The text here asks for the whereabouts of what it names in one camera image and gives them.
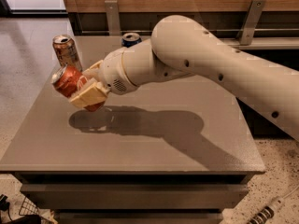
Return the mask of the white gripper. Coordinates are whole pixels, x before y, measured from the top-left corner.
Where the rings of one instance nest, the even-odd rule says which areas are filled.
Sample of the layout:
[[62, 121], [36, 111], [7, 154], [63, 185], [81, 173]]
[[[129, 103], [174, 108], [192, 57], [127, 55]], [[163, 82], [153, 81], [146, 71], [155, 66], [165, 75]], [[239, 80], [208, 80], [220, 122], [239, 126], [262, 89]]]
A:
[[77, 108], [103, 105], [108, 97], [109, 91], [123, 95], [136, 91], [137, 86], [132, 83], [125, 73], [122, 56], [125, 48], [110, 52], [102, 61], [94, 63], [82, 72], [87, 79], [94, 78], [94, 83], [86, 83], [79, 91], [71, 95], [68, 101]]

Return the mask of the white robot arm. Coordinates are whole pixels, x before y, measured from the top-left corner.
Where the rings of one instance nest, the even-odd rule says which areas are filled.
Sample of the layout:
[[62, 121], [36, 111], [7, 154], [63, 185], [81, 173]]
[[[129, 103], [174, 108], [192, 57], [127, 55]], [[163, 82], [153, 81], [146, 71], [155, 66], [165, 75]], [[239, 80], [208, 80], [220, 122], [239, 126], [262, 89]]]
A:
[[149, 39], [109, 53], [83, 74], [87, 83], [69, 98], [79, 108], [103, 103], [111, 92], [198, 75], [299, 140], [299, 72], [234, 49], [184, 16], [162, 19]]

